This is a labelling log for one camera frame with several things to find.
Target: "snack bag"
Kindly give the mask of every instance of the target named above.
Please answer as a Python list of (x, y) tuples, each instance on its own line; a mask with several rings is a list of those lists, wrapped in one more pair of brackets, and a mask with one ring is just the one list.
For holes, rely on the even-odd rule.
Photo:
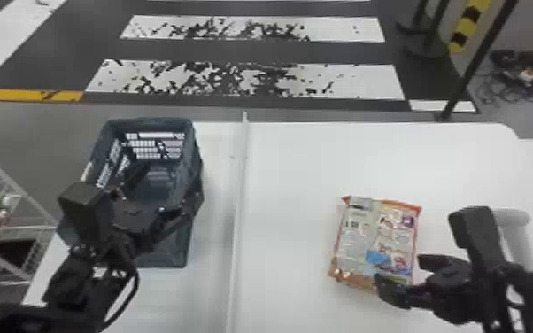
[(328, 274), (338, 282), (374, 289), (374, 275), (410, 284), (421, 208), (398, 201), (349, 196)]

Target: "plastic basket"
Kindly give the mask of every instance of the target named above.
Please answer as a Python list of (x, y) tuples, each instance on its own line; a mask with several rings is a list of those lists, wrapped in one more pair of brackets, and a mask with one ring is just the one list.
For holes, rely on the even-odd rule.
[[(110, 120), (101, 130), (81, 181), (105, 188), (123, 181), (135, 161), (151, 161), (151, 170), (128, 199), (142, 207), (133, 231), (148, 228), (157, 208), (182, 206), (196, 216), (204, 200), (200, 158), (192, 122), (179, 118)], [(192, 221), (159, 243), (154, 253), (137, 258), (138, 267), (185, 267)], [(72, 245), (78, 241), (70, 223), (62, 220), (58, 233)]]

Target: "crosswalk stripe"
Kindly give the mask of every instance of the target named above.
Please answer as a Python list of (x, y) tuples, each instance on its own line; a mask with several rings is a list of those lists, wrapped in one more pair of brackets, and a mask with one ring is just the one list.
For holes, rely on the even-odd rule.
[[(442, 111), (448, 101), (430, 101), (430, 100), (420, 100), (412, 99), (409, 101), (411, 109), (415, 112), (433, 112), (433, 111)], [(455, 112), (477, 112), (475, 105), (470, 101), (460, 101), (454, 107)]]
[(135, 15), (121, 38), (383, 43), (377, 18)]
[(0, 89), (0, 101), (12, 102), (78, 102), (80, 91)]
[(393, 65), (106, 60), (87, 92), (403, 100)]

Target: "metal shelf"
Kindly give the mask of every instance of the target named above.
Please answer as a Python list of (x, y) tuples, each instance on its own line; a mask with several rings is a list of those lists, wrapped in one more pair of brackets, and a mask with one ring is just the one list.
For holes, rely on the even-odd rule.
[(29, 284), (58, 222), (1, 168), (0, 197), (8, 203), (0, 226), (0, 285)]

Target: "black cable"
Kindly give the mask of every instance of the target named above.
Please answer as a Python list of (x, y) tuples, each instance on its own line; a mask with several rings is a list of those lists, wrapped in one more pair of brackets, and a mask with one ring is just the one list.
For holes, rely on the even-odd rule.
[(509, 84), (500, 79), (500, 75), (505, 73), (504, 69), (495, 68), (489, 72), (478, 73), (477, 76), (483, 77), (483, 81), (475, 90), (476, 97), (484, 104), (494, 104), (499, 106), (498, 100), (514, 104), (525, 100), (533, 104), (533, 88)]
[(128, 293), (128, 296), (124, 300), (124, 303), (122, 303), (120, 308), (118, 308), (118, 310), (116, 310), (116, 312), (112, 314), (110, 319), (108, 319), (107, 321), (104, 322), (104, 324), (101, 326), (101, 330), (100, 331), (103, 331), (104, 329), (107, 329), (110, 325), (112, 325), (124, 313), (124, 310), (126, 310), (128, 305), (130, 304), (130, 301), (132, 300), (132, 298), (135, 297), (136, 292), (138, 291), (138, 284), (139, 284), (140, 279), (141, 279), (141, 277), (139, 276), (138, 271), (136, 270), (136, 268), (135, 268), (135, 276), (134, 276), (134, 278), (135, 279), (134, 279), (134, 284), (132, 286), (132, 290), (130, 290), (130, 293)]

